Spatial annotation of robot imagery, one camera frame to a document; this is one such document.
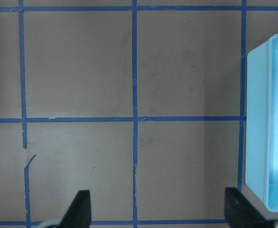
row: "light blue plastic bin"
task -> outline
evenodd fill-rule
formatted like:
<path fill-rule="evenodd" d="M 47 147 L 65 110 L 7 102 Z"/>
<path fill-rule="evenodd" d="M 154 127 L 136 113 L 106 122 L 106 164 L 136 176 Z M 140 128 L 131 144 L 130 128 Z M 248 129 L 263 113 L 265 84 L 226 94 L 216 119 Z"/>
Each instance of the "light blue plastic bin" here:
<path fill-rule="evenodd" d="M 278 34 L 248 55 L 245 182 L 278 212 Z"/>

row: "grid square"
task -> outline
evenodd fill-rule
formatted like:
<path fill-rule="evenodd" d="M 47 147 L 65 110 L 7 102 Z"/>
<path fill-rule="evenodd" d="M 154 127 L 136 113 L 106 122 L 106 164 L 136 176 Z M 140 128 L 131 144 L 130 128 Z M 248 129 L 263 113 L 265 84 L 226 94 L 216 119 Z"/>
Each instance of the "grid square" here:
<path fill-rule="evenodd" d="M 139 123 L 140 220 L 222 219 L 237 185 L 238 122 Z"/>
<path fill-rule="evenodd" d="M 18 5 L 18 0 L 0 0 L 0 7 L 15 7 Z"/>
<path fill-rule="evenodd" d="M 26 154 L 19 123 L 0 123 L 0 221 L 24 221 Z"/>
<path fill-rule="evenodd" d="M 239 115 L 240 38 L 238 11 L 138 12 L 139 114 Z"/>
<path fill-rule="evenodd" d="M 63 217 L 89 189 L 93 220 L 132 220 L 132 131 L 132 123 L 29 123 L 31 219 Z"/>
<path fill-rule="evenodd" d="M 247 0 L 248 6 L 278 6 L 278 0 Z"/>
<path fill-rule="evenodd" d="M 24 0 L 25 6 L 129 6 L 131 0 Z"/>
<path fill-rule="evenodd" d="M 131 31 L 131 12 L 25 12 L 27 116 L 132 116 Z"/>
<path fill-rule="evenodd" d="M 278 34 L 278 11 L 247 12 L 247 53 Z"/>
<path fill-rule="evenodd" d="M 0 13 L 0 118 L 21 118 L 19 19 Z"/>
<path fill-rule="evenodd" d="M 138 5 L 239 6 L 239 5 L 241 5 L 241 0 L 138 0 Z"/>

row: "gray surface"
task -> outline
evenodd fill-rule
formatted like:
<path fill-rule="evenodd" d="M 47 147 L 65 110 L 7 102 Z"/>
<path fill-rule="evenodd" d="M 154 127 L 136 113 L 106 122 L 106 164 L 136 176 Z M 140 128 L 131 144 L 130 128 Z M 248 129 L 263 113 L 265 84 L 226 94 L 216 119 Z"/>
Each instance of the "gray surface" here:
<path fill-rule="evenodd" d="M 239 115 L 240 28 L 237 11 L 138 12 L 139 115 Z"/>
<path fill-rule="evenodd" d="M 0 7 L 15 7 L 18 5 L 18 0 L 0 0 Z"/>
<path fill-rule="evenodd" d="M 61 218 L 77 191 L 90 189 L 93 220 L 132 220 L 132 130 L 132 123 L 30 123 L 31 219 Z"/>
<path fill-rule="evenodd" d="M 247 0 L 248 6 L 278 6 L 278 0 Z"/>
<path fill-rule="evenodd" d="M 0 118 L 21 118 L 18 13 L 0 14 Z"/>
<path fill-rule="evenodd" d="M 25 13 L 28 117 L 132 116 L 131 12 Z"/>
<path fill-rule="evenodd" d="M 131 0 L 24 0 L 25 6 L 121 6 Z"/>
<path fill-rule="evenodd" d="M 140 123 L 139 219 L 223 218 L 224 187 L 237 185 L 238 130 L 237 122 Z"/>
<path fill-rule="evenodd" d="M 138 5 L 237 6 L 241 5 L 241 0 L 138 0 Z"/>
<path fill-rule="evenodd" d="M 25 221 L 24 168 L 19 123 L 0 123 L 0 221 Z"/>

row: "blue tape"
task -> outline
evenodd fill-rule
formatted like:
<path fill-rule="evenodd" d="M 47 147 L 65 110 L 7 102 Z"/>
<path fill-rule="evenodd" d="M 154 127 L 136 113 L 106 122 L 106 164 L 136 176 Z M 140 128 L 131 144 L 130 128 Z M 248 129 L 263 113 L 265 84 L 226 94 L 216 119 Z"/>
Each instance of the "blue tape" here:
<path fill-rule="evenodd" d="M 244 142 L 244 122 L 240 121 L 239 151 L 238 151 L 238 177 L 237 177 L 237 188 L 239 191 L 241 191 L 241 189 L 242 189 L 243 142 Z"/>
<path fill-rule="evenodd" d="M 278 6 L 247 6 L 248 11 L 278 11 Z"/>
<path fill-rule="evenodd" d="M 19 118 L 0 118 L 0 123 L 21 123 L 22 119 Z"/>
<path fill-rule="evenodd" d="M 41 222 L 0 222 L 0 226 L 37 226 Z M 110 225 L 175 225 L 175 224 L 225 224 L 224 219 L 195 219 L 195 220 L 121 220 L 121 221 L 92 221 L 93 226 Z"/>
<path fill-rule="evenodd" d="M 23 129 L 23 148 L 27 147 L 27 112 L 26 112 L 26 82 L 25 82 L 25 47 L 24 47 L 24 13 L 19 12 L 19 62 L 20 62 L 20 95 L 21 118 Z"/>
<path fill-rule="evenodd" d="M 240 62 L 240 116 L 244 116 L 245 109 L 245 67 L 246 67 L 246 29 L 247 12 L 246 0 L 242 0 L 241 12 L 241 62 Z"/>
<path fill-rule="evenodd" d="M 157 10 L 236 10 L 241 11 L 242 6 L 44 6 L 44 7 L 0 7 L 0 12 L 23 11 L 157 11 Z M 278 6 L 247 6 L 249 11 L 278 11 Z"/>
<path fill-rule="evenodd" d="M 28 164 L 26 165 L 26 167 L 24 168 L 24 176 L 25 176 L 25 206 L 26 206 L 26 222 L 27 224 L 27 228 L 31 228 L 31 224 L 29 224 L 31 222 L 31 211 L 30 211 L 30 187 L 29 187 L 29 165 L 30 163 L 33 161 L 33 159 L 36 157 L 36 154 L 33 155 L 30 159 L 30 161 L 28 162 Z"/>
<path fill-rule="evenodd" d="M 132 117 L 60 117 L 49 118 L 27 118 L 28 123 L 43 122 L 132 122 Z"/>
<path fill-rule="evenodd" d="M 247 29 L 247 0 L 242 0 L 241 12 L 241 70 L 240 70 L 240 116 L 244 117 L 245 111 L 245 68 L 246 68 L 246 29 Z M 242 167 L 243 167 L 243 142 L 244 122 L 240 120 L 239 126 L 239 149 L 238 149 L 238 177 L 237 188 L 242 189 Z"/>
<path fill-rule="evenodd" d="M 20 7 L 0 7 L 0 12 L 21 12 L 23 11 Z"/>
<path fill-rule="evenodd" d="M 133 136 L 133 225 L 138 225 L 138 208 L 136 202 L 136 168 L 138 164 L 138 96 L 137 96 L 137 11 L 132 14 L 132 73 L 133 73 L 133 116 L 134 116 L 134 136 Z"/>
<path fill-rule="evenodd" d="M 27 118 L 27 123 L 48 122 L 133 122 L 133 117 L 58 117 L 49 118 Z M 139 116 L 138 121 L 246 121 L 246 117 L 239 116 Z M 22 123 L 19 118 L 0 118 L 0 123 Z"/>
<path fill-rule="evenodd" d="M 246 117 L 240 116 L 145 116 L 138 121 L 240 121 Z"/>

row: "plastic container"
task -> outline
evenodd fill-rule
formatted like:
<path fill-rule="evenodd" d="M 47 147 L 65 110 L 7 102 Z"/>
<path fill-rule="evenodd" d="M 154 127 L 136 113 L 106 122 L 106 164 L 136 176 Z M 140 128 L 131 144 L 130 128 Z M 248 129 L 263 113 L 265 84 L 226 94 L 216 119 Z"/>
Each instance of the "plastic container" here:
<path fill-rule="evenodd" d="M 245 182 L 278 212 L 278 34 L 248 54 Z"/>

